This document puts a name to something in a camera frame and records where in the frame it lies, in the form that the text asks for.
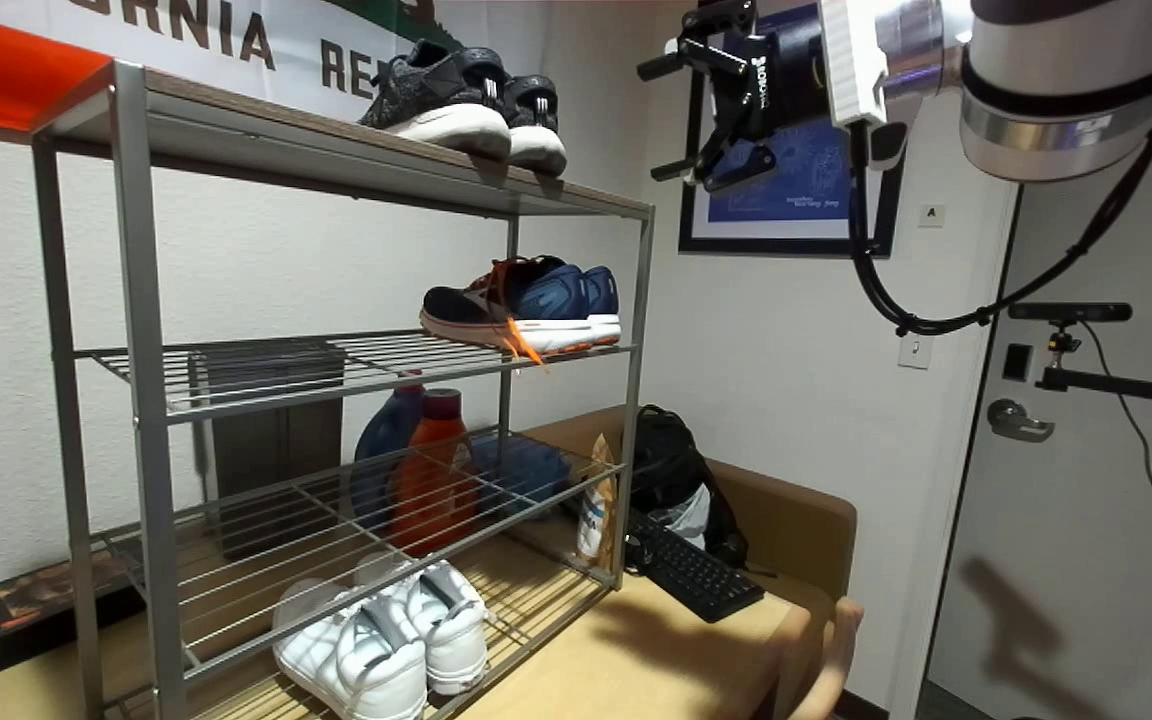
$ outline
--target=backpack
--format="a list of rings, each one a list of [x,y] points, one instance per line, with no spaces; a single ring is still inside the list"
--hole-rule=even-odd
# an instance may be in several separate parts
[[[747,541],[736,525],[732,503],[710,485],[710,471],[689,432],[689,424],[660,409],[645,405],[634,424],[634,449],[632,449],[632,493],[629,503],[634,517],[662,520],[675,517],[699,486],[706,486],[702,506],[702,551],[718,557],[732,568],[744,568]]]

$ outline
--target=metal shoe rack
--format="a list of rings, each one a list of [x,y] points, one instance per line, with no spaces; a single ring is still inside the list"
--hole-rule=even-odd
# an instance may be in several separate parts
[[[505,224],[508,256],[518,246],[525,217],[612,217],[634,224],[634,307],[632,331],[618,346],[599,357],[622,357],[622,427],[632,449],[632,409],[638,386],[638,346],[645,346],[645,300],[647,300],[647,252],[653,252],[653,206],[614,201],[604,192],[585,192],[565,181],[538,181],[532,172],[468,161],[460,151],[391,140],[373,129],[318,120],[306,113],[258,102],[249,97],[215,93],[191,80],[161,75],[148,69],[111,64],[109,85],[72,101],[35,137],[35,197],[43,224],[43,277],[49,277],[49,319],[57,357],[57,409],[58,409],[58,461],[74,568],[74,619],[78,619],[78,661],[85,661],[85,701],[89,716],[249,716],[238,695],[251,683],[229,688],[222,701],[199,692],[229,668],[269,652],[274,635],[302,629],[273,629],[274,594],[302,577],[348,577],[355,562],[384,562],[400,548],[368,533],[350,511],[342,511],[348,468],[325,477],[294,477],[251,494],[222,500],[222,506],[203,503],[179,511],[171,500],[169,468],[169,427],[199,424],[211,415],[265,411],[313,401],[340,401],[350,391],[386,391],[403,373],[418,368],[424,379],[460,377],[498,377],[498,427],[508,427],[510,377],[525,373],[518,358],[439,345],[424,331],[373,331],[373,335],[315,335],[315,345],[340,357],[331,373],[281,373],[269,383],[191,383],[188,365],[203,345],[162,345],[161,319],[161,277],[154,277],[154,192],[153,166],[208,172],[254,185],[313,186],[335,197],[391,201],[413,206],[439,206],[463,217],[486,217]],[[105,154],[114,176],[120,206],[120,263],[123,263],[123,315],[128,346],[74,346],[69,315],[69,269],[63,269],[63,217],[57,151]],[[78,434],[78,386],[74,365],[98,365],[128,379],[136,411],[136,471],[139,471],[139,525],[114,533],[89,527],[89,471]],[[570,461],[579,485],[565,485],[548,494],[510,494],[490,477],[463,477],[479,485],[483,517],[476,527],[437,557],[483,562],[508,557],[498,543],[525,543],[515,527],[570,500],[604,477],[629,477],[622,463]],[[258,543],[251,557],[215,551],[211,517],[222,511],[222,533],[258,536],[274,533],[274,543]],[[105,705],[98,655],[97,655],[97,604],[91,604],[91,551],[111,551],[123,559],[131,582],[148,604],[148,692]],[[536,652],[550,630],[570,624],[608,587],[614,587],[618,562],[612,571],[561,568],[548,582],[483,587],[490,604],[490,681]]]

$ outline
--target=framed picture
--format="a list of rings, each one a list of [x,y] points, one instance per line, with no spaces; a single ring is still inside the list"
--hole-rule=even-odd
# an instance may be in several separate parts
[[[764,30],[814,18],[814,5],[764,17]],[[689,151],[710,133],[710,97],[691,75]],[[778,129],[766,140],[777,166],[727,186],[702,192],[683,185],[679,252],[792,252],[848,256],[848,137],[827,120]],[[738,162],[750,145],[732,145],[714,172]],[[866,244],[872,256],[892,256],[897,201],[902,161],[888,172],[866,172]]]

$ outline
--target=box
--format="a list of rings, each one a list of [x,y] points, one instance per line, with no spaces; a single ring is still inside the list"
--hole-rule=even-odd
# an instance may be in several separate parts
[[[97,624],[114,624],[144,610],[139,593],[114,568],[109,551],[91,551]],[[49,562],[12,578],[0,578],[0,668],[30,661],[39,652],[74,639],[69,562]]]

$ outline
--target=black cable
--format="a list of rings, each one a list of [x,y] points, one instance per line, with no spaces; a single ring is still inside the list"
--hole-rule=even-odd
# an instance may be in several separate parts
[[[1111,368],[1108,368],[1108,358],[1102,358],[1102,345],[1101,345],[1094,328],[1085,324],[1085,331],[1089,331],[1090,345],[1094,345],[1101,373],[1111,379]],[[1142,427],[1139,427],[1139,421],[1137,421],[1128,395],[1123,395],[1123,391],[1111,391],[1111,395],[1120,401],[1120,409],[1123,409],[1123,415],[1128,415],[1128,424],[1131,424],[1131,432],[1137,432],[1137,440],[1139,440],[1139,463],[1142,463],[1142,479],[1146,479],[1146,486],[1152,486],[1152,442],[1146,442],[1146,434],[1142,434]]]
[[[866,176],[866,129],[864,124],[848,124],[848,147],[853,147],[853,181],[848,181],[848,239],[853,239],[853,269],[859,277],[859,287],[866,295],[866,303],[888,315],[897,324],[897,331],[917,331],[917,335],[946,335],[960,331],[968,324],[986,324],[997,319],[1006,303],[1021,303],[1023,295],[1047,287],[1055,277],[1062,277],[1080,256],[1089,256],[1102,230],[1120,220],[1120,210],[1131,205],[1142,172],[1152,166],[1152,133],[1142,140],[1142,147],[1137,151],[1131,166],[1117,181],[1117,186],[1102,197],[1102,205],[1094,206],[1094,217],[1089,220],[1085,237],[1034,278],[1021,283],[1015,292],[1006,292],[997,303],[981,303],[975,312],[963,315],[942,315],[942,319],[927,319],[909,312],[879,278],[875,263],[872,263],[872,246],[866,246],[866,201],[864,201],[864,176]]]

